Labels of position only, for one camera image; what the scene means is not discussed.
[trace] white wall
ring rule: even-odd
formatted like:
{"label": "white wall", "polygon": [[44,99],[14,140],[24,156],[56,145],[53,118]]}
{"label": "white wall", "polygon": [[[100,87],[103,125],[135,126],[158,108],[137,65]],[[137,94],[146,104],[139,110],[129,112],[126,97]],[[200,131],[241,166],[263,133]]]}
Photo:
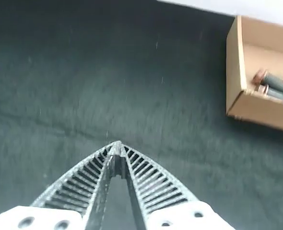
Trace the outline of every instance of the white wall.
{"label": "white wall", "polygon": [[283,24],[283,0],[159,0],[228,15]]}

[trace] bolt hole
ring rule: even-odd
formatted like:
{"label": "bolt hole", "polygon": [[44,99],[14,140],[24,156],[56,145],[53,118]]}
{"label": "bolt hole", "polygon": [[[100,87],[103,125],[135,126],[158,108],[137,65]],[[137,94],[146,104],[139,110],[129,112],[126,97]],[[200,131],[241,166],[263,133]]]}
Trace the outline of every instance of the bolt hole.
{"label": "bolt hole", "polygon": [[162,227],[169,227],[170,225],[172,225],[169,221],[165,221],[163,224],[162,224]]}
{"label": "bolt hole", "polygon": [[65,229],[68,228],[68,226],[69,226],[69,221],[67,221],[67,220],[62,220],[61,222],[59,222],[59,223],[55,226],[54,230],[65,230]]}
{"label": "bolt hole", "polygon": [[29,227],[33,221],[34,221],[34,217],[27,217],[27,218],[24,218],[23,220],[20,221],[20,223],[18,224],[18,228],[20,229],[25,229],[27,227]]}
{"label": "bolt hole", "polygon": [[194,216],[200,218],[203,217],[203,214],[201,212],[195,212]]}

